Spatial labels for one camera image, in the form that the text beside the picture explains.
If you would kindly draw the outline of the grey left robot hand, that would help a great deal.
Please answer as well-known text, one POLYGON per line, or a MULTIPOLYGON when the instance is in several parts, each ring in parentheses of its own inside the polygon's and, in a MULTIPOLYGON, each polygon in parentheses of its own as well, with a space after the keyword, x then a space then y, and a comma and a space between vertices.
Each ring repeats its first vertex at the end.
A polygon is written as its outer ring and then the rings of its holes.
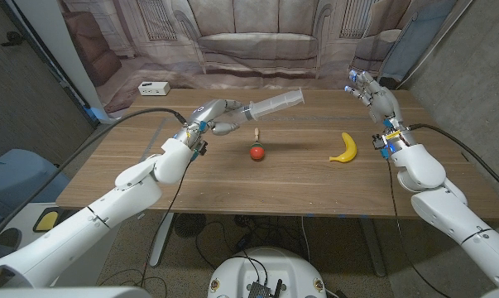
POLYGON ((251 120, 249 106, 231 99, 211 100, 195 109, 189 118, 191 123, 205 123, 217 136, 227 135, 251 120))

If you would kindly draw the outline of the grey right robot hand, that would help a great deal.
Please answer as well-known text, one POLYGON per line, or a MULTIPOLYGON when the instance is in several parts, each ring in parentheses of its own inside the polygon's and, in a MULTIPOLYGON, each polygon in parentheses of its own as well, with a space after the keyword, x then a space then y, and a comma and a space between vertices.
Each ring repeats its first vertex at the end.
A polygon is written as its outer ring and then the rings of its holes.
POLYGON ((374 123, 390 123, 390 127, 398 127, 403 123, 397 99, 387 87, 380 86, 366 71, 350 70, 349 79, 356 88, 346 86, 344 90, 369 108, 374 123))

